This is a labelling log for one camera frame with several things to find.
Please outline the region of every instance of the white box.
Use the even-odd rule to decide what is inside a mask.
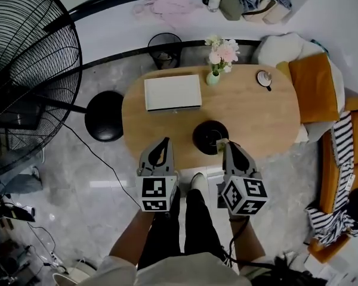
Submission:
[[[231,176],[221,193],[234,215],[255,215],[269,200],[261,179]]]
[[[177,176],[137,176],[138,202],[144,212],[168,212],[177,188]]]
[[[202,96],[198,75],[144,80],[147,111],[200,108]]]

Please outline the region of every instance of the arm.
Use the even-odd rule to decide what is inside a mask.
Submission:
[[[244,224],[244,221],[233,221],[234,219],[240,219],[241,216],[232,216],[230,214],[232,234],[235,235],[239,232],[240,227]],[[246,260],[253,261],[258,259],[261,256],[265,256],[265,251],[260,244],[255,231],[251,225],[251,222],[248,222],[245,230],[240,234],[240,236],[234,241],[234,250],[236,253],[237,260]]]
[[[109,255],[119,257],[136,265],[142,255],[154,214],[155,212],[142,212],[139,210],[114,244]]]

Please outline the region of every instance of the bouquet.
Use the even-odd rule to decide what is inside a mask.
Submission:
[[[206,45],[212,46],[209,53],[212,74],[218,76],[221,72],[231,72],[232,61],[237,61],[239,45],[234,39],[225,40],[217,35],[212,35],[205,40]]]

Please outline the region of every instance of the table top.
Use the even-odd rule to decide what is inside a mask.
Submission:
[[[260,86],[256,75],[272,75],[271,91]],[[137,161],[152,142],[171,138],[175,169],[221,165],[223,154],[209,156],[192,142],[195,127],[207,120],[221,122],[230,140],[241,145],[254,159],[285,152],[296,140],[300,111],[292,83],[279,70],[262,65],[234,65],[220,82],[205,82],[208,66],[154,71],[140,77],[125,95],[122,121],[127,147]],[[144,102],[144,80],[198,74],[202,107],[198,110],[148,112]]]

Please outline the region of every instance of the pink cloth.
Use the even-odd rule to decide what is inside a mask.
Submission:
[[[173,28],[182,26],[186,14],[197,8],[191,0],[146,0],[145,5],[150,7],[153,14],[158,15]]]

